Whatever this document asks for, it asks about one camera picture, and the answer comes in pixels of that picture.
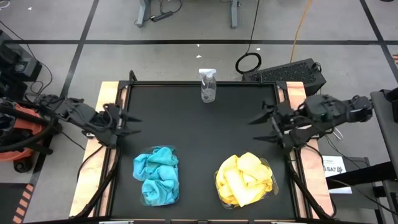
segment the white paper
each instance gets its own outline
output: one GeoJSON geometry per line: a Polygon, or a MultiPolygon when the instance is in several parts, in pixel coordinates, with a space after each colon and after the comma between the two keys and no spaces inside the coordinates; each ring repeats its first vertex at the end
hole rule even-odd
{"type": "MultiPolygon", "coordinates": [[[[325,177],[330,177],[337,174],[343,174],[346,172],[343,158],[341,156],[322,156],[323,158],[323,171],[325,171],[325,177]]],[[[339,189],[329,190],[331,194],[352,194],[351,187],[342,187],[339,189]]]]}

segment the blue cloth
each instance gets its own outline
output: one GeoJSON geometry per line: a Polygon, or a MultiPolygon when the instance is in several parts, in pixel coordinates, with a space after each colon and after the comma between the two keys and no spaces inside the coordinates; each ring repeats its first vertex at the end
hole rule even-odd
{"type": "Polygon", "coordinates": [[[152,154],[141,154],[133,160],[132,176],[144,181],[141,192],[146,205],[167,205],[178,200],[177,164],[169,147],[157,147],[152,154]]]}

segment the yellow towel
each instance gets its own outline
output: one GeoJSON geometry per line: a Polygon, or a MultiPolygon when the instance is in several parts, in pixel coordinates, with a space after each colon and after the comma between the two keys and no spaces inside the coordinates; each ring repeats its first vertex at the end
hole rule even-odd
{"type": "Polygon", "coordinates": [[[272,171],[250,152],[225,160],[216,176],[223,202],[243,207],[260,200],[272,190],[272,171]]]}

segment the gray floor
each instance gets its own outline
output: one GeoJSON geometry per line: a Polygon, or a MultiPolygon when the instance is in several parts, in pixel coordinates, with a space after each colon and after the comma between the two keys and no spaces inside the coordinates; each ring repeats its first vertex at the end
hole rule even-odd
{"type": "MultiPolygon", "coordinates": [[[[292,40],[306,0],[262,0],[254,39],[292,40]]],[[[398,40],[398,1],[366,1],[385,40],[398,40]]],[[[0,20],[24,39],[78,40],[93,0],[19,0],[0,11],[0,20]]],[[[164,10],[175,9],[178,1],[165,1],[164,10]]],[[[256,1],[242,0],[237,29],[230,29],[229,4],[217,0],[183,0],[180,12],[163,21],[146,22],[139,29],[133,22],[138,1],[100,0],[87,39],[174,40],[249,39],[256,1]]],[[[154,1],[152,13],[159,14],[154,1]]],[[[0,25],[11,37],[10,32],[0,25]]],[[[364,10],[357,0],[313,0],[299,35],[300,40],[377,40],[364,10]]],[[[31,45],[36,57],[54,74],[45,93],[60,94],[77,45],[31,45]]],[[[101,82],[126,80],[133,69],[139,80],[198,80],[199,68],[216,68],[217,80],[240,80],[235,61],[247,50],[239,44],[186,45],[84,45],[69,89],[70,97],[84,98],[94,106],[101,82]]],[[[289,62],[291,45],[252,45],[261,54],[262,68],[289,62]]],[[[398,46],[390,45],[392,54],[398,46]]],[[[339,99],[369,96],[371,91],[394,88],[397,81],[379,45],[298,45],[294,60],[313,58],[321,63],[327,84],[322,93],[339,99]]],[[[242,62],[241,69],[254,66],[242,62]]],[[[39,80],[49,81],[45,69],[39,80]]],[[[335,141],[347,156],[369,157],[371,164],[389,160],[376,118],[367,123],[339,127],[344,140],[335,141]]],[[[80,130],[65,124],[64,131],[78,143],[86,139],[80,130]]],[[[322,154],[336,152],[321,139],[322,154]]],[[[44,162],[40,179],[25,222],[67,218],[76,186],[76,172],[83,152],[64,136],[52,142],[55,152],[44,162]]],[[[28,182],[31,173],[19,175],[11,164],[1,163],[0,182],[28,182]]],[[[375,222],[372,211],[338,208],[342,220],[375,222]]]]}

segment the black box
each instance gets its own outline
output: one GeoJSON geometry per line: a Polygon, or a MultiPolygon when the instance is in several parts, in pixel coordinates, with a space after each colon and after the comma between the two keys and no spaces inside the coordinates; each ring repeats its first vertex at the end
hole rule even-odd
{"type": "Polygon", "coordinates": [[[272,68],[246,73],[242,81],[255,82],[303,82],[307,96],[314,95],[326,80],[321,74],[321,66],[312,58],[298,62],[287,63],[272,68]]]}

